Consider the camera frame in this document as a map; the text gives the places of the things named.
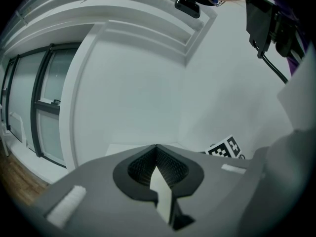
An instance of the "black window frame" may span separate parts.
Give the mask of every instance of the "black window frame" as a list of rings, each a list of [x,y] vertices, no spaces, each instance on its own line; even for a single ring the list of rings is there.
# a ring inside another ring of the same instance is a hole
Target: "black window frame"
[[[65,44],[51,44],[39,66],[38,73],[36,75],[33,92],[32,92],[32,102],[31,102],[31,132],[33,138],[33,145],[35,148],[35,153],[38,157],[43,157],[44,159],[53,162],[61,167],[66,168],[66,166],[55,162],[54,160],[48,158],[44,155],[41,146],[40,146],[40,139],[38,133],[38,122],[37,122],[37,110],[45,111],[46,113],[51,113],[59,116],[60,106],[52,103],[42,102],[40,100],[40,95],[42,91],[42,86],[46,74],[46,70],[49,64],[49,61],[54,52],[60,50],[69,50],[69,49],[78,49],[81,45],[81,42],[74,42],[74,43],[65,43]]]
[[[53,104],[53,103],[49,104],[49,103],[40,101],[40,95],[41,95],[41,90],[42,90],[42,85],[43,85],[44,77],[46,74],[46,70],[47,70],[49,61],[52,57],[52,54],[54,52],[59,51],[59,50],[78,49],[80,45],[81,45],[81,42],[70,42],[70,43],[64,43],[64,44],[50,44],[48,46],[37,48],[37,49],[31,50],[31,51],[25,52],[23,54],[17,55],[16,57],[10,59],[7,66],[6,66],[4,78],[2,81],[2,88],[1,88],[1,96],[0,96],[0,103],[1,104],[2,104],[2,99],[3,99],[2,96],[4,94],[6,94],[5,106],[2,106],[2,108],[5,108],[5,110],[6,110],[5,117],[4,117],[5,121],[6,121],[6,129],[12,133],[11,126],[9,124],[9,114],[8,113],[9,113],[9,100],[10,100],[11,86],[12,86],[12,82],[13,82],[13,78],[14,78],[17,64],[18,64],[19,60],[23,57],[45,51],[45,54],[40,62],[39,69],[37,71],[34,85],[33,85],[33,91],[32,91],[32,97],[31,97],[31,109],[30,109],[31,133],[32,133],[35,154],[38,157],[43,157],[44,159],[46,159],[46,160],[48,160],[48,161],[50,161],[58,166],[61,166],[63,168],[66,168],[66,166],[64,166],[58,162],[55,162],[54,160],[46,157],[44,155],[43,151],[41,150],[39,134],[38,134],[37,110],[42,110],[42,111],[45,111],[47,113],[51,113],[51,114],[55,114],[55,115],[59,116],[60,106],[58,104]],[[12,68],[11,74],[8,75],[9,67],[12,63],[13,63],[13,68]],[[4,90],[3,87],[4,87],[5,80],[6,80],[7,76],[9,76],[9,82],[8,82],[7,90]]]

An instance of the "white panel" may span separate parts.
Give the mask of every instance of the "white panel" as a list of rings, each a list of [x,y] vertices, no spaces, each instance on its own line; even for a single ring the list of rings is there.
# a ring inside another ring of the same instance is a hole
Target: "white panel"
[[[104,156],[111,143],[175,142],[184,63],[150,41],[105,32],[88,58],[77,90],[78,164]]]
[[[73,58],[64,83],[61,99],[63,104],[59,112],[59,132],[63,157],[69,172],[78,166],[73,125],[78,84],[87,59],[99,36],[104,32],[105,26],[105,24],[95,24],[92,27]]]
[[[45,52],[32,54],[21,58],[16,67],[9,100],[9,112],[16,113],[22,118],[27,143],[33,147],[31,133],[31,98],[33,86],[40,62]],[[21,124],[9,116],[11,131],[22,141]]]
[[[287,116],[295,130],[316,127],[316,52],[311,43],[293,79],[279,93]]]
[[[165,223],[168,224],[172,205],[172,191],[157,167],[154,169],[150,180],[150,189],[157,192],[157,212]]]

